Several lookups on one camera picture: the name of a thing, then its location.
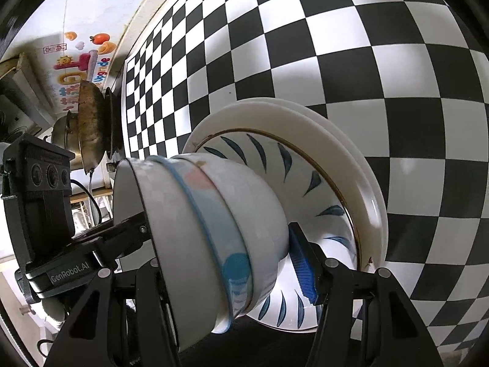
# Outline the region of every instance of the black cable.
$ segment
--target black cable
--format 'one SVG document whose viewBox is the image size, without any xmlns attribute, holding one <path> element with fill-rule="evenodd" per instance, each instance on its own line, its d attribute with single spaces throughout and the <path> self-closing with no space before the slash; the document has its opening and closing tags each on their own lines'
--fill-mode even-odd
<svg viewBox="0 0 489 367">
<path fill-rule="evenodd" d="M 102 212 L 100 211 L 100 207 L 98 206 L 97 202 L 95 201 L 94 199 L 94 196 L 92 196 L 90 194 L 90 192 L 86 189 L 85 186 L 83 186 L 80 182 L 78 182 L 77 180 L 72 180 L 72 182 L 77 185 L 82 191 L 84 191 L 86 193 L 86 195 L 90 198 L 91 202 L 95 205 L 95 208 L 97 210 L 97 214 L 98 214 L 98 222 L 99 224 L 102 223 Z"/>
<path fill-rule="evenodd" d="M 25 347 L 24 342 L 19 336 L 19 333 L 15 329 L 8 313 L 3 306 L 2 300 L 0 299 L 0 320 L 2 320 L 3 325 L 5 325 L 7 332 L 10 334 L 13 343 L 18 348 L 20 354 L 25 358 L 29 367 L 39 367 L 33 356 L 29 353 L 28 349 Z"/>
<path fill-rule="evenodd" d="M 37 341 L 37 351 L 41 354 L 42 357 L 47 357 L 47 355 L 45 355 L 42 351 L 41 351 L 41 345 L 44 344 L 44 343 L 54 343 L 54 341 L 50 340 L 50 339 L 40 339 L 39 341 Z"/>
</svg>

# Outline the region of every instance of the checkered tablecloth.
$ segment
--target checkered tablecloth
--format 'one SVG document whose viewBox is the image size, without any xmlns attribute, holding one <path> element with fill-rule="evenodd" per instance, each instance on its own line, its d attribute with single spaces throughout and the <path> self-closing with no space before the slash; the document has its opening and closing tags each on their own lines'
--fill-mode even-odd
<svg viewBox="0 0 489 367">
<path fill-rule="evenodd" d="M 128 154 L 175 155 L 236 100 L 308 106 L 370 163 L 386 266 L 439 351 L 474 344 L 489 318 L 489 63 L 443 0 L 177 0 L 138 45 Z"/>
</svg>

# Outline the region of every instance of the camera lens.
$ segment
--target camera lens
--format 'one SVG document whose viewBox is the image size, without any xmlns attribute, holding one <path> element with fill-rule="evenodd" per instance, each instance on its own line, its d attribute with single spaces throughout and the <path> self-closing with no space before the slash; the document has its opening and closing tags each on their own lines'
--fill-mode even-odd
<svg viewBox="0 0 489 367">
<path fill-rule="evenodd" d="M 39 186 L 42 182 L 42 170 L 38 164 L 34 164 L 31 169 L 31 179 L 34 185 Z"/>
<path fill-rule="evenodd" d="M 68 171 L 67 170 L 63 170 L 61 172 L 61 181 L 62 181 L 64 186 L 68 185 Z"/>
<path fill-rule="evenodd" d="M 47 183 L 50 184 L 52 188 L 58 186 L 58 170 L 53 165 L 50 165 L 47 168 Z"/>
</svg>

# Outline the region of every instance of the black and white checkered pattern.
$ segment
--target black and white checkered pattern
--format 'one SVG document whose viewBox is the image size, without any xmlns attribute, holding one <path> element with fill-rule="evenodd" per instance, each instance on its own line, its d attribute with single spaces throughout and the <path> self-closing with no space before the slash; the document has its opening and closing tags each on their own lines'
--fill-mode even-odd
<svg viewBox="0 0 489 367">
<path fill-rule="evenodd" d="M 167 8 L 126 62 L 130 155 L 175 155 L 205 116 L 249 97 L 328 117 L 381 185 L 386 266 L 441 352 L 470 347 L 489 318 L 489 63 L 453 10 L 443 0 Z"/>
</svg>

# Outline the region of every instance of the black robotic device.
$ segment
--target black robotic device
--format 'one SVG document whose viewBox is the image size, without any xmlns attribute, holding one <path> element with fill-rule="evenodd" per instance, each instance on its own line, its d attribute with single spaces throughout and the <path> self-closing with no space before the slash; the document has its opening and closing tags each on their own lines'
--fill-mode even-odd
<svg viewBox="0 0 489 367">
<path fill-rule="evenodd" d="M 144 213 L 103 223 L 73 239 L 70 211 L 71 152 L 23 135 L 4 152 L 2 198 L 28 303 L 57 297 L 69 314 L 46 367 L 128 367 L 126 300 L 137 305 L 138 343 L 144 367 L 180 366 L 178 331 L 158 262 L 115 274 L 115 259 L 151 238 Z M 385 268 L 348 269 L 290 228 L 314 272 L 322 316 L 307 367 L 345 367 L 353 299 L 363 300 L 359 367 L 442 367 L 430 334 L 408 296 Z"/>
</svg>

